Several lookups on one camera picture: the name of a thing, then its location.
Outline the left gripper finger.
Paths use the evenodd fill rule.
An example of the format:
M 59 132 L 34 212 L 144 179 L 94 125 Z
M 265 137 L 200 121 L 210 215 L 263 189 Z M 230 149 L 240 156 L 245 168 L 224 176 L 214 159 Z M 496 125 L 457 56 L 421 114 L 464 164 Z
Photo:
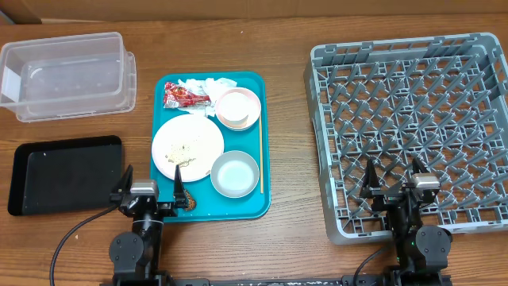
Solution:
M 189 199 L 183 186 L 180 167 L 178 164 L 175 166 L 173 196 L 175 199 L 175 206 L 177 208 L 187 209 L 189 207 Z
M 123 195 L 128 194 L 133 184 L 133 166 L 130 164 L 123 176 L 116 183 L 110 193 L 111 203 L 120 203 Z

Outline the brown food scrap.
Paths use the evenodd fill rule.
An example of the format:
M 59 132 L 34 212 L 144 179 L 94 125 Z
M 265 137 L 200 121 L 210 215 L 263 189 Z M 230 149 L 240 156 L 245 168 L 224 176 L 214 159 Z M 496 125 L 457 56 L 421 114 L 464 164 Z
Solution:
M 196 208 L 197 203 L 196 203 L 194 197 L 191 195 L 191 193 L 188 190 L 185 190 L 185 194 L 186 194 L 186 197 L 188 200 L 187 208 L 185 209 L 185 211 L 192 211 Z

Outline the large white plate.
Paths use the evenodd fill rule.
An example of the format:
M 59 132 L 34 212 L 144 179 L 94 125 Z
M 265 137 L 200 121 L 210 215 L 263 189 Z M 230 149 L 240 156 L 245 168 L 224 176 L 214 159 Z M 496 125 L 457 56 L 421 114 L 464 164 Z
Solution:
M 178 168 L 183 182 L 208 176 L 224 152 L 225 140 L 217 125 L 196 114 L 182 114 L 165 122 L 152 140 L 152 161 L 167 178 Z

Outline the grey bowl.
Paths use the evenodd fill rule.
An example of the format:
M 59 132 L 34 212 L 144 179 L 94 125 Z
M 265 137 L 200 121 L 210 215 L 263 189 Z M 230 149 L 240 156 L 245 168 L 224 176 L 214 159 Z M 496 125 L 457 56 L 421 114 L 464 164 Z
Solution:
M 260 168 L 246 152 L 232 150 L 221 154 L 214 161 L 210 179 L 219 194 L 239 199 L 255 189 L 260 180 Z

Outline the red snack wrapper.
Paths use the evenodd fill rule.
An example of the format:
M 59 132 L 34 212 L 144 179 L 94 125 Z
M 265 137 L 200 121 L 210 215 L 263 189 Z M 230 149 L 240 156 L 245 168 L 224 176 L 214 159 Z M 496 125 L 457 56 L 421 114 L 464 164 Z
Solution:
M 208 95 L 196 95 L 185 87 L 172 82 L 164 85 L 164 107 L 175 109 L 196 106 L 210 106 L 211 99 Z

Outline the white cup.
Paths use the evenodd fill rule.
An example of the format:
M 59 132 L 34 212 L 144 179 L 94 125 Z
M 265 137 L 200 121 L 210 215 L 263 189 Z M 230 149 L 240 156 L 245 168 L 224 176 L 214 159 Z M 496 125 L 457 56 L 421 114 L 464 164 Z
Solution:
M 230 124 L 240 124 L 248 117 L 248 97 L 240 92 L 224 95 L 219 104 L 219 114 Z

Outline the white tissue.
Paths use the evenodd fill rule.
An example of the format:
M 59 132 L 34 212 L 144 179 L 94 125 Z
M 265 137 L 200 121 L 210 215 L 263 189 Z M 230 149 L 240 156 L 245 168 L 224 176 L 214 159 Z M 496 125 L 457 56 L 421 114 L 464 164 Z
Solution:
M 178 85 L 185 87 L 187 90 L 199 96 L 208 95 L 211 100 L 209 106 L 180 107 L 179 110 L 186 111 L 189 114 L 198 114 L 205 117 L 214 117 L 215 102 L 228 90 L 237 86 L 237 82 L 227 78 L 207 78 L 205 80 L 187 79 L 186 81 L 178 80 Z

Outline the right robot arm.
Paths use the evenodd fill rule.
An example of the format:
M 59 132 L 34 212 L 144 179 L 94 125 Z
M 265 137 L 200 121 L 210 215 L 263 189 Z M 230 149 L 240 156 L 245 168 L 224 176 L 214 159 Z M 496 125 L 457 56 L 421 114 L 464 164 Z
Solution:
M 448 267 L 452 246 L 450 231 L 421 220 L 420 209 L 435 200 L 441 189 L 438 178 L 418 159 L 412 160 L 413 175 L 407 182 L 387 191 L 381 189 L 372 160 L 368 160 L 360 196 L 371 199 L 371 209 L 387 216 L 393 242 L 366 258 L 356 269 L 354 285 L 450 285 L 451 278 L 441 271 Z M 398 264 L 375 276 L 362 275 L 363 267 L 374 257 L 394 248 Z

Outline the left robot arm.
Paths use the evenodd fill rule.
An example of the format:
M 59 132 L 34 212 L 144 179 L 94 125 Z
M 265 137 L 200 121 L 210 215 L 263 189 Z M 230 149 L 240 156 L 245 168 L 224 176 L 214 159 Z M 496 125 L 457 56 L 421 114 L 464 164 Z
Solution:
M 155 180 L 135 182 L 129 166 L 110 193 L 113 203 L 124 216 L 133 220 L 132 230 L 119 234 L 109 248 L 114 264 L 114 285 L 174 285 L 166 271 L 159 270 L 164 218 L 176 217 L 179 209 L 189 207 L 180 167 L 175 168 L 174 200 L 161 203 Z

